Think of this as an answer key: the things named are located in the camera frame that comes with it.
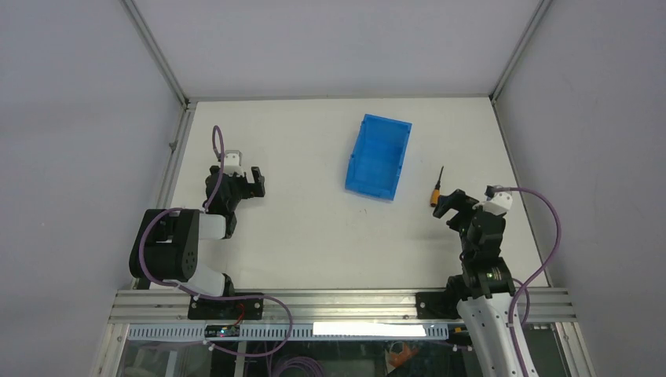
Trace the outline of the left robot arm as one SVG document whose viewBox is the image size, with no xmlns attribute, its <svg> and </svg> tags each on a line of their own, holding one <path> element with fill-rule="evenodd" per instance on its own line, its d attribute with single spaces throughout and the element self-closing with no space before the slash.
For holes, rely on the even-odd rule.
<svg viewBox="0 0 666 377">
<path fill-rule="evenodd" d="M 199 260 L 199 242 L 232 237 L 239 203 L 265 195 L 260 168 L 252 167 L 251 176 L 249 180 L 241 168 L 212 166 L 202 210 L 146 210 L 130 252 L 130 274 L 206 298 L 207 310 L 218 319 L 232 316 L 236 297 L 231 277 Z"/>
</svg>

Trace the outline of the orange handled screwdriver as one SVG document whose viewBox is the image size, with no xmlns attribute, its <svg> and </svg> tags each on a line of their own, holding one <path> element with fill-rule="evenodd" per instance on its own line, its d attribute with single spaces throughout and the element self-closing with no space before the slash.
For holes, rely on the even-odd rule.
<svg viewBox="0 0 666 377">
<path fill-rule="evenodd" d="M 438 203 L 439 196 L 441 195 L 441 179 L 442 179 L 442 174 L 444 171 L 444 167 L 441 167 L 439 170 L 439 174 L 437 176 L 437 181 L 434 185 L 434 189 L 430 195 L 430 207 L 436 207 Z"/>
</svg>

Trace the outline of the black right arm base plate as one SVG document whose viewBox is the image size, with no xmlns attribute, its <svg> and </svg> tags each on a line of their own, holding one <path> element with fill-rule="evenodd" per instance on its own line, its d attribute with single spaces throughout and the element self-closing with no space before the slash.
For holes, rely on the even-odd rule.
<svg viewBox="0 0 666 377">
<path fill-rule="evenodd" d="M 459 296 L 450 291 L 420 291 L 415 294 L 417 317 L 422 320 L 458 320 Z"/>
</svg>

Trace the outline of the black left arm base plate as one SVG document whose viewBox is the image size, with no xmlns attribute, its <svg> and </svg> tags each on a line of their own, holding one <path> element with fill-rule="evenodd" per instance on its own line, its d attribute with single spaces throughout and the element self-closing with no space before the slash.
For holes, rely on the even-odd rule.
<svg viewBox="0 0 666 377">
<path fill-rule="evenodd" d="M 239 300 L 219 301 L 192 298 L 188 307 L 189 320 L 260 320 L 263 316 L 264 300 L 239 296 Z"/>
</svg>

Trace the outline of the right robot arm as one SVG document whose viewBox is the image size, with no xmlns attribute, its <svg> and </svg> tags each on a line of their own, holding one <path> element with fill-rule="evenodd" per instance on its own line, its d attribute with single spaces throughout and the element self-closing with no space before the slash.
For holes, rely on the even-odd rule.
<svg viewBox="0 0 666 377">
<path fill-rule="evenodd" d="M 516 310 L 517 290 L 500 255 L 505 216 L 513 198 L 486 192 L 479 201 L 457 189 L 439 196 L 435 218 L 454 215 L 448 227 L 459 234 L 462 272 L 448 278 L 443 297 L 447 316 L 463 321 L 485 376 L 536 376 Z"/>
</svg>

